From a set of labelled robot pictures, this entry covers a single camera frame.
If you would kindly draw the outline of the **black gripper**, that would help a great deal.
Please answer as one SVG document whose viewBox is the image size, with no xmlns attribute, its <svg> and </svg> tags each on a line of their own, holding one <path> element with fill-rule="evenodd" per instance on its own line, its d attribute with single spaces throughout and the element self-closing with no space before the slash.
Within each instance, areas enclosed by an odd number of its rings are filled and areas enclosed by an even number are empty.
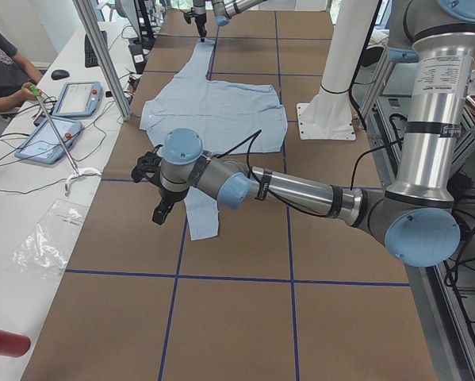
<svg viewBox="0 0 475 381">
<path fill-rule="evenodd" d="M 162 158 L 156 153 L 146 153 L 137 159 L 136 166 L 132 169 L 131 177 L 134 183 L 146 179 L 159 190 L 161 201 L 154 209 L 151 220 L 157 225 L 162 225 L 172 211 L 174 204 L 182 200 L 181 192 L 173 192 L 165 188 L 160 182 Z"/>
<path fill-rule="evenodd" d="M 189 11 L 183 12 L 185 21 L 190 24 L 195 21 L 197 31 L 200 34 L 201 42 L 205 42 L 205 34 L 207 33 L 205 24 L 207 22 L 205 6 L 193 6 Z"/>
</svg>

